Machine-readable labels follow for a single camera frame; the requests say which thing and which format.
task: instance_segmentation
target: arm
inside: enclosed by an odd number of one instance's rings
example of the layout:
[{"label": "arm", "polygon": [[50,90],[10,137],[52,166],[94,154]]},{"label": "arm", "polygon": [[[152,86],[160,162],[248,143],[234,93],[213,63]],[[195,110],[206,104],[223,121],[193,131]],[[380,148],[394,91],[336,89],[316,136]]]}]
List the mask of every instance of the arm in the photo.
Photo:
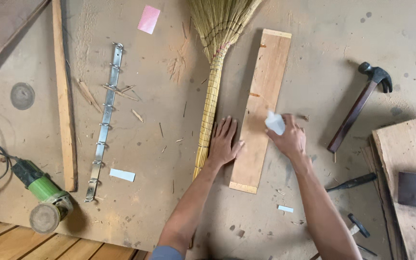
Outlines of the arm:
[{"label": "arm", "polygon": [[306,155],[306,135],[290,114],[282,115],[285,132],[279,136],[267,130],[267,135],[292,162],[309,233],[322,259],[362,259],[355,241],[330,196],[320,184]]},{"label": "arm", "polygon": [[216,174],[221,166],[235,158],[244,144],[240,141],[232,147],[236,129],[237,121],[230,116],[223,118],[218,126],[214,124],[209,156],[166,222],[159,246],[171,246],[185,257]]}]

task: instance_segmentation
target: wooden hammer handle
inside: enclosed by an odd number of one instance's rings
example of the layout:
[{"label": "wooden hammer handle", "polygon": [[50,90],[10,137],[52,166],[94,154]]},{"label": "wooden hammer handle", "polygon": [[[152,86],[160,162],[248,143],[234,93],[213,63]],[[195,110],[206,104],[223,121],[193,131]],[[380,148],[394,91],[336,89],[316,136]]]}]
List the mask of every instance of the wooden hammer handle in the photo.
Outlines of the wooden hammer handle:
[{"label": "wooden hammer handle", "polygon": [[364,90],[362,90],[362,93],[359,95],[349,114],[344,119],[343,123],[338,129],[338,132],[335,134],[330,144],[328,144],[327,150],[331,151],[332,153],[335,153],[338,150],[338,147],[341,145],[344,137],[354,124],[357,116],[365,105],[365,102],[367,102],[368,97],[370,97],[370,94],[373,92],[377,85],[378,83],[371,81],[367,84]]}]

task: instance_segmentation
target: workbench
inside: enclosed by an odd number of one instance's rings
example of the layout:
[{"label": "workbench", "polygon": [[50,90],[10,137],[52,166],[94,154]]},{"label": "workbench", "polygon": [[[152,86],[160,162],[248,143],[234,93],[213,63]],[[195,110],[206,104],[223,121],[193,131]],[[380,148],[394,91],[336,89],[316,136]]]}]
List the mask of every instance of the workbench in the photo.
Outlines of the workbench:
[{"label": "workbench", "polygon": [[[161,10],[152,35],[136,29],[145,4]],[[189,25],[184,0],[67,1],[64,34],[72,76],[78,192],[70,193],[73,214],[55,232],[146,251],[157,244],[165,221],[192,182],[206,95],[209,63]],[[416,117],[416,5],[407,0],[264,1],[226,56],[217,119],[232,115],[241,123],[263,28],[292,33],[276,111],[309,116],[308,122],[298,122],[306,130],[307,154],[321,183],[329,187],[367,174],[360,147],[367,146],[371,131]],[[23,33],[0,62],[0,145],[34,162],[62,187],[50,4]],[[81,96],[75,79],[83,80],[101,104],[106,90],[100,85],[110,73],[112,42],[125,50],[118,88],[136,85],[133,90],[142,101],[115,98],[96,201],[84,203],[102,115]],[[357,72],[364,61],[389,72],[394,92],[372,93],[334,163],[326,146],[365,84],[367,77]],[[17,110],[10,102],[17,82],[35,91],[35,102],[27,110]],[[253,148],[246,144],[246,149]],[[0,162],[0,174],[4,167]],[[226,165],[215,180],[187,258],[199,259],[207,251],[216,258],[246,260],[312,257],[317,250],[306,223],[299,224],[306,219],[289,160],[269,142],[256,195],[228,187],[232,167]],[[136,178],[129,182],[111,177],[111,168],[135,173]],[[353,213],[370,231],[370,238],[356,234],[355,240],[379,259],[390,258],[374,186],[330,196],[348,225],[345,216]],[[37,203],[15,176],[0,181],[0,221],[30,226],[29,214]],[[278,210],[278,205],[294,212]]]}]

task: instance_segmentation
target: hammer head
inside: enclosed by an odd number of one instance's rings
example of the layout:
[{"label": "hammer head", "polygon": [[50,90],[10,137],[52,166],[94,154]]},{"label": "hammer head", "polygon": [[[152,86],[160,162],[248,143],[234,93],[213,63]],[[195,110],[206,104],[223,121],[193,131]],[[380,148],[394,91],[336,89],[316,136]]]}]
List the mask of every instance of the hammer head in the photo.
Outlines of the hammer head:
[{"label": "hammer head", "polygon": [[358,71],[362,74],[368,75],[368,80],[371,80],[377,84],[381,82],[383,86],[383,92],[392,92],[392,82],[389,74],[380,67],[372,67],[370,63],[363,62],[359,65]]},{"label": "hammer head", "polygon": [[355,216],[352,214],[352,213],[350,213],[349,215],[348,215],[348,218],[350,218],[350,220],[351,220],[351,222],[352,223],[354,223],[360,230],[360,233],[365,237],[365,238],[368,238],[369,236],[370,236],[370,233],[368,233],[368,231],[367,231],[367,229],[365,229],[365,227],[364,226],[362,226],[362,223],[359,221],[359,220],[357,220],[357,218],[355,218]]}]

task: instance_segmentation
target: hand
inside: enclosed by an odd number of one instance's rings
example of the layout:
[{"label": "hand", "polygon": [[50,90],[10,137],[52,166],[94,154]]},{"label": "hand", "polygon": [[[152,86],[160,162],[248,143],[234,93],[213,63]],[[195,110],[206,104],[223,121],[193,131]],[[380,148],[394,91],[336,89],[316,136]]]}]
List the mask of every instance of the hand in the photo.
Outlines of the hand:
[{"label": "hand", "polygon": [[232,120],[231,116],[228,116],[227,119],[223,118],[219,125],[214,123],[207,163],[221,167],[237,156],[245,142],[239,141],[232,146],[232,138],[236,130],[237,121]]},{"label": "hand", "polygon": [[306,155],[306,133],[292,114],[282,114],[282,119],[286,128],[281,136],[269,129],[266,129],[266,133],[277,148],[293,162]]}]

